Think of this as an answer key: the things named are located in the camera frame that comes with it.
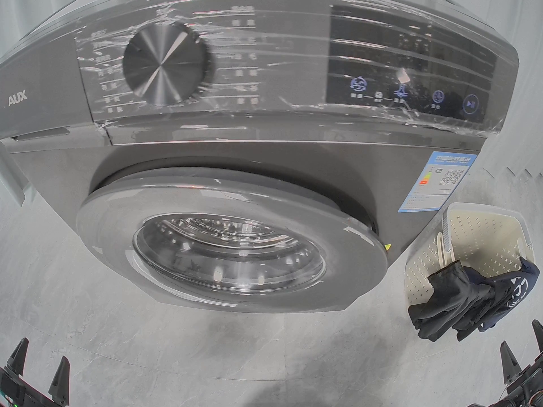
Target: white logo print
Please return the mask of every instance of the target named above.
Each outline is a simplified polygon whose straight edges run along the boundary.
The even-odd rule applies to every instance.
[[[515,289],[512,292],[511,299],[507,303],[507,306],[510,308],[514,308],[517,304],[519,304],[519,302],[525,297],[526,293],[528,292],[528,281],[526,280],[526,278],[523,278],[522,281],[517,284],[518,279],[520,279],[520,277],[515,277],[514,279],[511,279],[512,284],[515,285]]]
[[[26,92],[26,89],[24,89],[22,92],[17,92],[17,94],[12,95],[8,99],[8,107],[13,104],[20,103],[21,101],[28,99],[27,96],[24,94]]]

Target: dark blue shirt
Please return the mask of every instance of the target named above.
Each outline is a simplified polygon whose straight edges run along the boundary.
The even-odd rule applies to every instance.
[[[520,257],[519,259],[522,265],[520,270],[510,271],[494,277],[484,277],[477,270],[471,267],[463,267],[469,280],[475,284],[493,285],[496,282],[510,281],[515,287],[509,301],[499,308],[491,319],[484,322],[483,325],[479,327],[480,332],[484,332],[485,330],[494,327],[499,320],[501,320],[504,316],[511,312],[511,310],[517,304],[524,300],[526,295],[528,295],[528,293],[533,289],[535,282],[539,277],[539,269],[535,266],[535,264],[526,261],[524,258]]]

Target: black robotic claw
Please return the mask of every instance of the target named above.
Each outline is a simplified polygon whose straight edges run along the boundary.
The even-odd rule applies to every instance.
[[[23,338],[9,357],[5,368],[0,367],[0,393],[10,407],[66,407],[70,404],[70,362],[66,357],[59,367],[49,388],[49,399],[43,393],[23,381],[24,362],[27,356],[28,339]]]
[[[507,396],[490,407],[543,407],[543,326],[533,320],[532,327],[539,347],[539,356],[532,366],[521,369],[505,341],[499,347]]]

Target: energy label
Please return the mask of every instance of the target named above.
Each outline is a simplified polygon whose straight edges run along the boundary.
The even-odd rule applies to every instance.
[[[398,213],[437,211],[477,158],[472,153],[434,151]]]

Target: washing machine door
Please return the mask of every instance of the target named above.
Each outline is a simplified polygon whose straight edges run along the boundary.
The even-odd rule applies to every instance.
[[[85,245],[157,300],[247,312],[345,309],[387,270],[383,244],[311,190],[209,168],[136,173],[92,193]]]

